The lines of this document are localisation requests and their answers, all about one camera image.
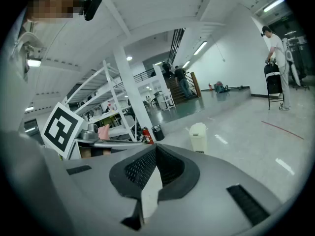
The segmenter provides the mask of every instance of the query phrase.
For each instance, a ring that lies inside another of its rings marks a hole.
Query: metal shelving unit
[[[117,109],[113,112],[104,113],[100,116],[93,117],[90,119],[89,123],[95,123],[102,119],[111,117],[116,114],[120,114],[122,119],[122,125],[112,127],[109,129],[109,137],[120,136],[124,134],[129,134],[130,138],[135,142],[137,141],[136,135],[136,124],[137,118],[133,120],[132,116],[124,116],[123,108],[121,108],[118,97],[126,95],[126,91],[123,88],[122,84],[117,84],[115,80],[110,76],[109,69],[111,72],[119,74],[118,70],[112,68],[111,66],[106,64],[106,61],[103,61],[103,67],[94,73],[91,77],[89,77],[74,93],[73,95],[67,100],[67,104],[71,103],[79,103],[86,99],[91,93],[95,92],[96,95],[80,106],[74,113],[77,115],[83,115],[86,112],[90,111],[97,105],[100,105],[106,101],[114,101]],[[135,126],[135,135],[131,132],[131,129]]]

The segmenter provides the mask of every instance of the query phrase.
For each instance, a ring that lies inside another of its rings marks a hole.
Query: white plastic container
[[[189,136],[193,151],[208,154],[207,127],[205,124],[198,122],[191,126]]]

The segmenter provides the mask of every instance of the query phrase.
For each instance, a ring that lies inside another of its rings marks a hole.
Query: man in white shirt
[[[289,64],[285,59],[284,46],[281,39],[271,32],[271,30],[264,26],[262,32],[270,38],[271,48],[267,60],[269,60],[273,53],[276,54],[276,61],[279,67],[281,87],[283,92],[283,104],[280,104],[280,110],[290,110],[290,90],[289,90]]]

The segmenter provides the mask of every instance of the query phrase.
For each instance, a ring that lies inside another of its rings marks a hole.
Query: fire extinguisher
[[[152,140],[152,137],[149,133],[149,130],[147,127],[144,127],[142,129],[142,134],[144,135],[145,139],[147,140],[148,144],[154,144],[153,140]]]

